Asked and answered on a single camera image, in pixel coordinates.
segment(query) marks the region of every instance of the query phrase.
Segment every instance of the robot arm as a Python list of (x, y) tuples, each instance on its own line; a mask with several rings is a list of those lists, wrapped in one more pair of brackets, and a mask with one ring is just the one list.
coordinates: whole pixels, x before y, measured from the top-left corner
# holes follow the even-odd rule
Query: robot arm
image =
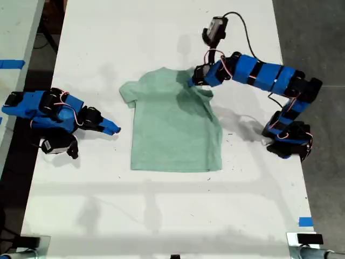
[(194, 75), (188, 82), (189, 86), (214, 87), (232, 78), (234, 81), (252, 85), (271, 94), (290, 98), (281, 111), (275, 112), (262, 134), (274, 140), (267, 147), (270, 152), (282, 158), (297, 153), (303, 160), (311, 151), (310, 126), (294, 120), (315, 100), (322, 81), (316, 78), (306, 81), (305, 74), (301, 71), (278, 64), (264, 63), (256, 57), (242, 55), (239, 52), (234, 52), (231, 57), (225, 57), (222, 53), (220, 60), (214, 62), (215, 52), (218, 51), (215, 48), (219, 41), (225, 38), (226, 25), (225, 16), (214, 17), (210, 27), (204, 29), (203, 39), (211, 47), (208, 51), (209, 62), (195, 68)]
[(44, 138), (41, 145), (46, 154), (67, 152), (78, 157), (77, 140), (72, 134), (77, 128), (113, 135), (119, 133), (115, 123), (101, 116), (94, 107), (57, 88), (48, 91), (12, 92), (2, 112), (30, 120), (35, 135)]

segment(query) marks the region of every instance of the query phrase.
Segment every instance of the white table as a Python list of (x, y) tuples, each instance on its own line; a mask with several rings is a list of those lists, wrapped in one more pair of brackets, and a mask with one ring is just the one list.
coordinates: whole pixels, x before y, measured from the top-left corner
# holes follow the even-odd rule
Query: white table
[[(313, 230), (298, 227), (311, 215), (299, 158), (269, 153), (257, 133), (278, 107), (254, 87), (214, 89), (223, 170), (130, 170), (134, 110), (119, 87), (201, 64), (202, 28), (227, 11), (243, 15), (259, 58), (281, 63), (270, 0), (69, 0), (52, 86), (122, 131), (77, 132), (78, 160), (39, 152), (22, 234), (50, 235), (49, 258), (289, 258), (286, 232)], [(219, 49), (249, 53), (243, 25), (229, 19)]]
[[(26, 64), (22, 70), (0, 69), (1, 106), (12, 91), (22, 91), (29, 65), (33, 42), (43, 9), (44, 0), (0, 1), (0, 59), (19, 59)], [(0, 125), (0, 176), (12, 139), (15, 117), (1, 112)]]

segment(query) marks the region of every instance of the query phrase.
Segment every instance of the t-shirt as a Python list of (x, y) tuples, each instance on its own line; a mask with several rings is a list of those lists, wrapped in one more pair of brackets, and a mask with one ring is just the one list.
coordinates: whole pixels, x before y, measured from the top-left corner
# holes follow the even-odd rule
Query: t-shirt
[(211, 91), (189, 87), (192, 71), (161, 68), (120, 88), (135, 108), (132, 170), (207, 172), (222, 168), (222, 127)]

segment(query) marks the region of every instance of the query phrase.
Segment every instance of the floor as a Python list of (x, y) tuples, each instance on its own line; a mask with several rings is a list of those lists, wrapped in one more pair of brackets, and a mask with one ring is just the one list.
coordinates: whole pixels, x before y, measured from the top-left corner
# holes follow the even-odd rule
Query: floor
[[(313, 151), (302, 166), (315, 229), (323, 234), (325, 248), (345, 252), (345, 173), (342, 170), (345, 168), (342, 155), (345, 154), (345, 134), (342, 134), (345, 126), (345, 73), (342, 71), (345, 67), (345, 1), (273, 0), (273, 3), (284, 64), (324, 82), (317, 100), (300, 118), (311, 124), (315, 139)], [(45, 88), (51, 84), (56, 54), (49, 45), (44, 45), (44, 37), (38, 36), (25, 87)], [(13, 141), (10, 151), (17, 150), (18, 145), (20, 141)], [(30, 146), (22, 150), (37, 152)], [(23, 163), (27, 167), (34, 166), (31, 161)], [(6, 175), (4, 172), (2, 188)], [(28, 185), (23, 185), (29, 190), (31, 176), (20, 177), (23, 177), (21, 182), (26, 177), (29, 179)], [(7, 197), (11, 189), (5, 188)], [(25, 197), (17, 199), (17, 203), (6, 211), (8, 218), (16, 222), (23, 220)], [(21, 228), (12, 226), (11, 222), (8, 227), (15, 231)]]

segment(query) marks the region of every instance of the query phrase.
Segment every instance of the blue tape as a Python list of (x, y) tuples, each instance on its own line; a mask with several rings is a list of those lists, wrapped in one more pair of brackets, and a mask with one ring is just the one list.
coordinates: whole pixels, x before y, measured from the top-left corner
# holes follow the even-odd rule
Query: blue tape
[(22, 69), (24, 65), (23, 60), (0, 59), (0, 69)]
[(298, 222), (299, 227), (312, 227), (314, 225), (311, 217), (300, 217)]

